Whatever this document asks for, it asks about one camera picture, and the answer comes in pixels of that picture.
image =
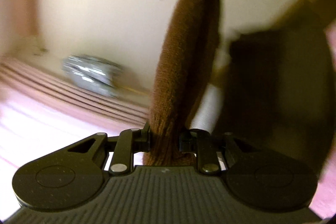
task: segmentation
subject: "circular pad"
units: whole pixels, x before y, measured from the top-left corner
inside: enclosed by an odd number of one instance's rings
[[[305,164],[273,152],[246,153],[225,178],[231,192],[244,203],[277,212],[307,206],[318,182]]]
[[[36,181],[47,188],[60,188],[75,179],[75,172],[66,166],[55,165],[43,168],[36,175]]]

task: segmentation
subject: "blurry object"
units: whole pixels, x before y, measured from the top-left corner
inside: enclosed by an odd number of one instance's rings
[[[89,55],[71,55],[63,61],[63,70],[80,88],[104,96],[118,95],[113,84],[122,72],[118,64]]]
[[[16,33],[31,42],[34,54],[45,52],[39,39],[37,0],[12,0],[12,20]]]

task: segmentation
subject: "pink floor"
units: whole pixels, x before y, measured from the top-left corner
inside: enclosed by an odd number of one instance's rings
[[[0,220],[19,209],[11,180],[20,166],[96,132],[119,134],[66,116],[7,86],[0,86],[0,96]],[[142,155],[136,154],[135,164],[141,161]],[[321,218],[336,213],[336,153],[325,167],[310,208]]]

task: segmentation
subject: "brown knit cover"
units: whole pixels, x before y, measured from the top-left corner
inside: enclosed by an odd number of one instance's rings
[[[198,106],[219,44],[220,0],[179,0],[157,66],[150,126],[151,152],[145,165],[192,165],[178,150],[179,132]]]

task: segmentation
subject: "ribbed plastic surface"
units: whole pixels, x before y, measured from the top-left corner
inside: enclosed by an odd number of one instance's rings
[[[193,167],[138,166],[113,177],[103,192],[72,210],[46,213],[19,209],[5,224],[227,223],[302,224],[318,221],[308,208],[282,214],[249,208],[234,199],[218,177]]]

